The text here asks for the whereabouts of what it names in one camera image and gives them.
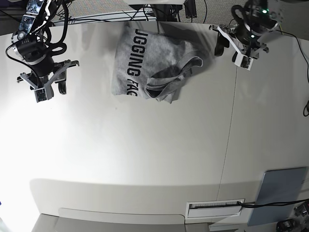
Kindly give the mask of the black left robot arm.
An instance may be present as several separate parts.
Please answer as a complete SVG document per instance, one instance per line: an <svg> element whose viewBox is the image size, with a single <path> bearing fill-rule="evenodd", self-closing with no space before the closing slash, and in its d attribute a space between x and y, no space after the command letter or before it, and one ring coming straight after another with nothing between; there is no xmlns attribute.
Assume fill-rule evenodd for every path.
<svg viewBox="0 0 309 232"><path fill-rule="evenodd" d="M216 57L222 56L224 49L239 43L240 52L253 59L259 58L259 52L268 52L266 44L259 39L267 32L279 28L283 22L283 13L278 0L248 0L244 6L231 8L233 19L228 25L211 25L210 30L217 32Z"/></svg>

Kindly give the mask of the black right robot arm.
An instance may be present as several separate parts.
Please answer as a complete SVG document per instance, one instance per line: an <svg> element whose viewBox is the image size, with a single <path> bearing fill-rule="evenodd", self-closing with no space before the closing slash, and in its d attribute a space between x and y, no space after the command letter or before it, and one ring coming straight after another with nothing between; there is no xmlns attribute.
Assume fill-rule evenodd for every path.
<svg viewBox="0 0 309 232"><path fill-rule="evenodd" d="M55 62L53 59L67 51L64 41L69 25L69 3L68 0L28 1L18 30L12 34L12 44L6 48L7 51L14 50L19 56L19 59L10 55L7 58L30 69L29 73L21 73L16 81L27 82L38 102L53 98L53 83L58 85L59 93L65 95L67 69L79 65L77 60ZM63 31L59 41L53 43L50 28L59 8L64 11Z"/></svg>

